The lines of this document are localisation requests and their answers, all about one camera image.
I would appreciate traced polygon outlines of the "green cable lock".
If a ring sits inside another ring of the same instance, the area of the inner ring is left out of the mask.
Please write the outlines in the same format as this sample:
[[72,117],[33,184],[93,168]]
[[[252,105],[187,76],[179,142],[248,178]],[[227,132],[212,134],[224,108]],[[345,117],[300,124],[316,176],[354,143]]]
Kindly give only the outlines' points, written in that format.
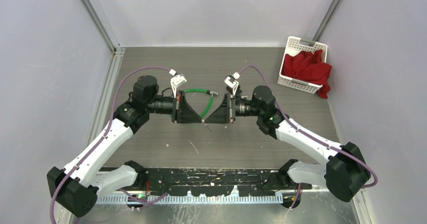
[[204,116],[209,112],[209,110],[212,107],[212,103],[214,101],[214,98],[217,97],[219,94],[218,92],[215,92],[213,90],[206,90],[206,89],[186,89],[184,90],[185,93],[201,93],[204,95],[207,95],[207,103],[201,112],[200,116],[201,118],[204,118]]

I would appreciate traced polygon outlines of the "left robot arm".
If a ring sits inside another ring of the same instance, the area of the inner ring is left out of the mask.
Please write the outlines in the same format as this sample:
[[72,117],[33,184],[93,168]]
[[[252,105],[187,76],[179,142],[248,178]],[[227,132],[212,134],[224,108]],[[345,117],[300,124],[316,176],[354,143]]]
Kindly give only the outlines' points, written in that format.
[[201,117],[186,104],[186,83],[182,74],[174,73],[171,96],[160,95],[154,76],[141,76],[133,85],[128,99],[113,105],[113,113],[99,135],[62,169],[52,167],[47,174],[52,205],[60,204],[75,217],[85,216],[97,200],[124,187],[141,190],[147,186],[147,170],[135,161],[98,175],[112,154],[148,122],[150,114],[172,116],[176,123],[200,123]]

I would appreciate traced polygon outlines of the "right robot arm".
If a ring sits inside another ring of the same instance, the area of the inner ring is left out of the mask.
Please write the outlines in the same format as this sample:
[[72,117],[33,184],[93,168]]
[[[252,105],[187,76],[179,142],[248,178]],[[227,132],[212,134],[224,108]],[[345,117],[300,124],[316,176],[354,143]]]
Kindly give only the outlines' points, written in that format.
[[289,143],[316,160],[307,164],[295,159],[280,169],[278,180],[285,189],[303,184],[322,186],[337,199],[349,202],[365,187],[372,174],[357,145],[340,144],[304,128],[288,115],[281,113],[276,98],[268,86],[256,86],[250,100],[227,93],[221,105],[204,122],[231,124],[236,117],[256,117],[259,130],[274,139]]

